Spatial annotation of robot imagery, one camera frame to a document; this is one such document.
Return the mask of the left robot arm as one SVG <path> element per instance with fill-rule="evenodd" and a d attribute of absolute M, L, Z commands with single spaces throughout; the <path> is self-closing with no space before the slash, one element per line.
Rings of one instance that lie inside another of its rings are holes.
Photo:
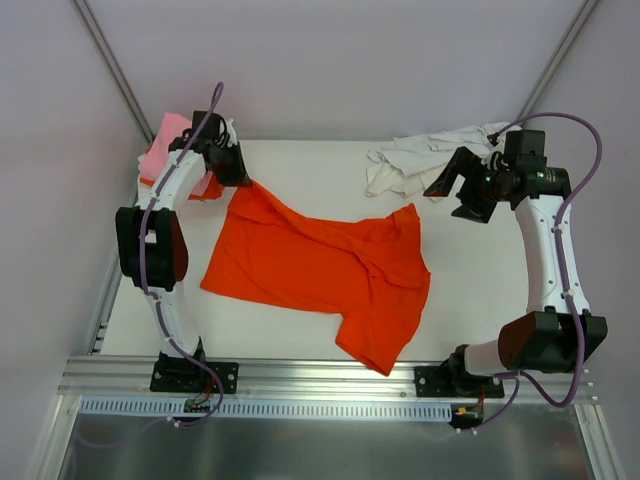
<path fill-rule="evenodd" d="M 207 382 L 208 368 L 186 305 L 189 254 L 179 210 L 211 180 L 221 187 L 249 187 L 252 181 L 232 122 L 211 110 L 194 111 L 173 139 L 162 131 L 140 177 L 152 182 L 150 190 L 115 216 L 120 269 L 153 312 L 162 341 L 159 367 L 173 370 L 184 390 L 196 391 Z"/>

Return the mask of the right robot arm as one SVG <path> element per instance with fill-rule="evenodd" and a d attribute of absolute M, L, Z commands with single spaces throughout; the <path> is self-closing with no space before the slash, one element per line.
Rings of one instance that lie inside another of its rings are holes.
<path fill-rule="evenodd" d="M 608 333 L 605 317 L 592 312 L 579 280 L 571 239 L 569 174 L 547 164 L 545 134 L 516 130 L 484 160 L 457 148 L 425 191 L 446 197 L 464 180 L 453 216 L 486 224 L 497 205 L 509 204 L 524 243 L 528 275 L 526 312 L 483 344 L 460 345 L 426 379 L 432 391 L 472 397 L 511 374 L 572 374 L 573 397 L 584 362 Z"/>

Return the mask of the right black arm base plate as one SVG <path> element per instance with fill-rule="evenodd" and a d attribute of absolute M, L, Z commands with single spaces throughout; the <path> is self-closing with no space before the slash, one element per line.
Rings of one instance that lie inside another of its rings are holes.
<path fill-rule="evenodd" d="M 446 362 L 438 366 L 417 366 L 413 373 L 415 392 L 419 398 L 471 399 L 484 394 L 489 399 L 501 399 L 505 395 L 501 382 L 495 383 L 488 376 L 470 375 Z"/>

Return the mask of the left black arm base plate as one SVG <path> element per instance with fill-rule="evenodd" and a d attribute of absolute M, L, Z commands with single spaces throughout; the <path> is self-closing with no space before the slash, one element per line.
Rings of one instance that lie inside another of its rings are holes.
<path fill-rule="evenodd" d="M 236 393 L 238 363 L 206 361 L 205 364 L 219 378 L 224 394 Z M 159 393 L 201 394 L 208 387 L 212 393 L 219 392 L 210 373 L 184 358 L 162 354 L 154 364 L 149 389 Z"/>

